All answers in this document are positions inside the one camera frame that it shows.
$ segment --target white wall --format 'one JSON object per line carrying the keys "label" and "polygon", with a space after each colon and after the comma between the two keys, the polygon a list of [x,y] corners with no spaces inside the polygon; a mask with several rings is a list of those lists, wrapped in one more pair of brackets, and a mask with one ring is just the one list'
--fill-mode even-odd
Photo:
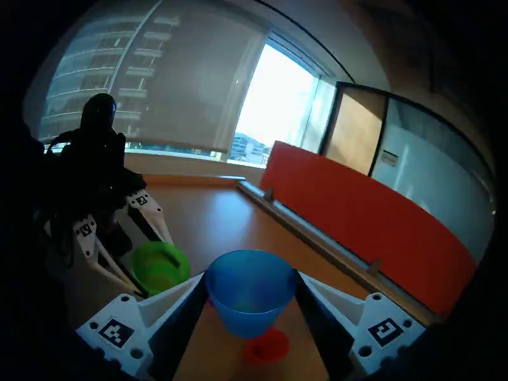
{"label": "white wall", "polygon": [[490,199],[480,183],[445,153],[393,120],[387,125],[380,153],[384,149],[399,156],[397,165],[378,159],[372,177],[436,217],[480,261],[493,229]]}
{"label": "white wall", "polygon": [[[334,71],[339,81],[350,82],[330,55],[306,33],[268,7],[252,0],[225,0],[271,23],[298,43],[320,64]],[[306,28],[340,61],[357,83],[389,89],[385,72],[369,41],[338,0],[265,0]]]}
{"label": "white wall", "polygon": [[139,173],[242,176],[256,187],[259,186],[265,171],[263,168],[222,161],[138,153],[126,153],[124,164],[126,168]]}

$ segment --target wall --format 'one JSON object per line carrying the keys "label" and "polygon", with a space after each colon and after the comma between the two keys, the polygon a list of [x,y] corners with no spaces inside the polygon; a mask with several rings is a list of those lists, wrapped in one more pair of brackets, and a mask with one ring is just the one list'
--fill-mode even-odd
{"label": "wall", "polygon": [[[296,25],[252,0],[226,0],[261,17],[286,34],[299,48],[333,71],[339,81],[350,81],[330,55]],[[346,68],[353,79],[368,86],[386,88],[387,78],[369,41],[337,0],[265,0],[307,29]]]}
{"label": "wall", "polygon": [[[451,74],[439,71],[442,65],[437,66],[437,62],[434,62],[432,77],[429,61],[432,57],[435,60],[442,58],[444,53],[451,56],[446,45],[432,45],[432,55],[429,56],[429,37],[424,34],[421,18],[402,0],[338,1],[365,36],[387,78],[385,86],[372,86],[369,80],[358,83],[400,95],[442,116],[476,146],[491,171],[495,172],[490,143],[483,133],[484,126],[478,115],[471,110],[471,105],[465,100],[459,101],[462,99],[461,91],[456,91],[458,94],[455,94],[455,99],[436,92],[436,76],[443,78],[450,77]],[[369,6],[384,11],[369,13]],[[383,19],[383,14],[390,14],[392,18]],[[437,34],[427,24],[425,26],[427,33],[432,35],[433,39],[438,39]],[[460,63],[454,60],[447,60],[446,66],[456,72],[461,71]],[[467,88],[467,78],[462,81],[462,85]]]}
{"label": "wall", "polygon": [[380,148],[398,156],[395,167],[377,160],[372,177],[436,217],[478,262],[493,229],[487,191],[471,174],[391,115]]}
{"label": "wall", "polygon": [[140,173],[242,176],[256,187],[259,186],[265,171],[264,168],[229,164],[222,161],[139,153],[126,153],[124,164],[128,169]]}

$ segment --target red divider panel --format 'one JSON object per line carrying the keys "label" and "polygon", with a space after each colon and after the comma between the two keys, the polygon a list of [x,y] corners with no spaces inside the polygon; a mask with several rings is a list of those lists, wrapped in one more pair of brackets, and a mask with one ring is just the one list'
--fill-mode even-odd
{"label": "red divider panel", "polygon": [[261,189],[444,318],[476,270],[465,246],[394,190],[342,164],[276,142]]}

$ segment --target roller shade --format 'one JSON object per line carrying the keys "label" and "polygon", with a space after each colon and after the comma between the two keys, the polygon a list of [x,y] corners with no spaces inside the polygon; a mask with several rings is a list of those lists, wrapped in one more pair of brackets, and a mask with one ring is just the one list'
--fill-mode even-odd
{"label": "roller shade", "polygon": [[269,33],[238,12],[147,1],[88,15],[32,85],[29,98],[45,98],[37,137],[78,128],[86,101],[107,92],[117,102],[113,127],[129,141],[228,152]]}
{"label": "roller shade", "polygon": [[184,10],[173,30],[127,137],[228,152],[267,30],[202,3]]}

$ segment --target building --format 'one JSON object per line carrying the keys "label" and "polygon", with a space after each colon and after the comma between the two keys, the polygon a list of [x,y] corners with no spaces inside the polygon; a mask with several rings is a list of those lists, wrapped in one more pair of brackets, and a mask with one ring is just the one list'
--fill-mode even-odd
{"label": "building", "polygon": [[157,65],[180,25],[157,2],[125,2],[102,9],[85,22],[58,64],[46,95],[39,139],[49,142],[79,127],[84,104],[98,93],[110,93],[117,111],[113,127],[133,143],[129,148],[168,150],[210,156],[209,150],[141,144],[135,137],[148,110],[150,83]]}
{"label": "building", "polygon": [[266,146],[244,133],[234,134],[229,159],[247,161],[254,164],[264,164],[264,150]]}

